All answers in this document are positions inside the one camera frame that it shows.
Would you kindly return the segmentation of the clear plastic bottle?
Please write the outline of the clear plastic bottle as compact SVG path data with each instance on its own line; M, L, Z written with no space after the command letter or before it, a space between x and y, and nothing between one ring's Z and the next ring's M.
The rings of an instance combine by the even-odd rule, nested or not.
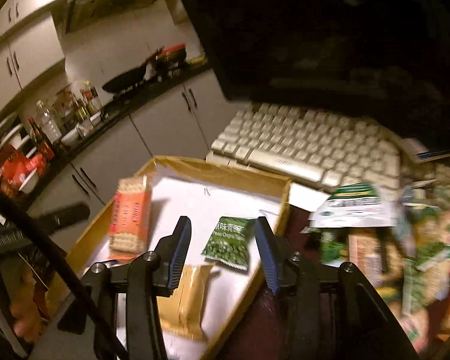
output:
M53 110L49 108L42 100L36 103L36 117L37 123L47 135L52 144L57 144L62 138L57 118Z

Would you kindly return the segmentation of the white green medicine box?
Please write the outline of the white green medicine box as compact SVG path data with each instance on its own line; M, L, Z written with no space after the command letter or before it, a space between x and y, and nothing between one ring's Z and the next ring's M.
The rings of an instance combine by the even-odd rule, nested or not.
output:
M367 182L338 187L311 215L318 229L390 228L396 219L394 203L375 184Z

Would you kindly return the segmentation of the white computer keyboard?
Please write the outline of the white computer keyboard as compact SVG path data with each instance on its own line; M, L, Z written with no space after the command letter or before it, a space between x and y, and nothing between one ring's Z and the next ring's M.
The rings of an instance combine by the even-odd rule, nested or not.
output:
M211 152L318 190L370 182L400 186L401 159L390 132L371 119L312 108L254 104L238 111Z

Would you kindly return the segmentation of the black computer monitor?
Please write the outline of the black computer monitor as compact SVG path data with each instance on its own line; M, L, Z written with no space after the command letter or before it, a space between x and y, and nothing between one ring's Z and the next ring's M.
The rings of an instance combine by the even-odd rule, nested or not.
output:
M450 149L450 0L181 0L225 97Z

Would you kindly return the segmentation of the tan snack packet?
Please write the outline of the tan snack packet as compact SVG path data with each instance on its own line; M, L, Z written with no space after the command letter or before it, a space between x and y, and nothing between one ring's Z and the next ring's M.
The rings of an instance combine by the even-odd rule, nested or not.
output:
M178 288L170 297L157 299L161 328L170 334L202 341L202 311L207 283L214 265L186 265Z

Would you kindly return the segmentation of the cardboard box tray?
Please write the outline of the cardboard box tray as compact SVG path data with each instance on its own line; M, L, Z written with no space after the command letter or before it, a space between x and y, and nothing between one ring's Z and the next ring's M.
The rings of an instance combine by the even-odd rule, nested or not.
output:
M192 239L185 264L204 265L201 251L222 216L256 219L265 216L274 233L283 233L289 215L291 181L280 175L215 165L193 158L157 156L137 175L154 174L148 245L154 249L160 238L172 233L180 216L191 219ZM93 219L77 239L67 262L79 277L95 261L108 259L108 230L113 200ZM190 340L164 332L167 354L173 359L213 359L241 321L263 282L263 270L255 240L249 240L250 265L245 273L237 269L214 267L207 285L201 327L204 340ZM69 290L56 278L48 302L57 311ZM31 359L93 359L94 351L79 349L83 336L63 333L54 343L53 326L40 339Z

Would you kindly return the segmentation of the red snack bag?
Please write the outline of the red snack bag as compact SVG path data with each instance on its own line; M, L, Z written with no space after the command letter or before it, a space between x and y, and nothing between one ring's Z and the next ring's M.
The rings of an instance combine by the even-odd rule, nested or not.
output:
M9 197L29 194L37 186L48 165L41 153L27 158L12 145L5 145L0 150L0 162L1 192Z

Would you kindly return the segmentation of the dark sauce bottle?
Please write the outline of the dark sauce bottle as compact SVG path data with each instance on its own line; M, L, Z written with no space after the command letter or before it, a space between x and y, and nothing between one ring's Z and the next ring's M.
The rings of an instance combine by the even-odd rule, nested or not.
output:
M52 160L55 154L53 151L53 145L51 141L49 141L48 136L44 133L37 122L35 122L33 117L29 117L28 122L31 125L31 132L34 137L37 149L47 160Z

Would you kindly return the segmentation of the black frying pan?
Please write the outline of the black frying pan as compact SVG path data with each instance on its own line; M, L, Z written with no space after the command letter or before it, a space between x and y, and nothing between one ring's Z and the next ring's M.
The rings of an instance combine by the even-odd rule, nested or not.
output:
M162 51L162 47L156 49L141 65L113 77L113 79L103 84L101 88L106 93L118 94L139 84L145 77L147 66L153 62Z

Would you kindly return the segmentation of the orange soda cracker pack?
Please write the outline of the orange soda cracker pack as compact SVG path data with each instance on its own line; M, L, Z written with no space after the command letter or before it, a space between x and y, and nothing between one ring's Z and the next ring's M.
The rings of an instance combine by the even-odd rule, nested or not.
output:
M118 181L109 225L109 259L128 261L145 252L149 243L152 178Z

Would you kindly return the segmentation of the red lidded pot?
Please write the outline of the red lidded pot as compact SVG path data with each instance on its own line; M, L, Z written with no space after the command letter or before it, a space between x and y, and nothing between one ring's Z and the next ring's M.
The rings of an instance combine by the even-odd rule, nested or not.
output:
M186 64L186 44L179 43L163 48L153 62L155 72L165 74L171 70L182 68Z

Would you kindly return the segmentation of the green peas snack bag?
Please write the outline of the green peas snack bag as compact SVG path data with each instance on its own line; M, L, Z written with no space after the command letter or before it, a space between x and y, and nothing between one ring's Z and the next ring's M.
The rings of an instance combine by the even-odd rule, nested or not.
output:
M254 219L222 216L201 255L208 260L246 272L249 269L249 240Z

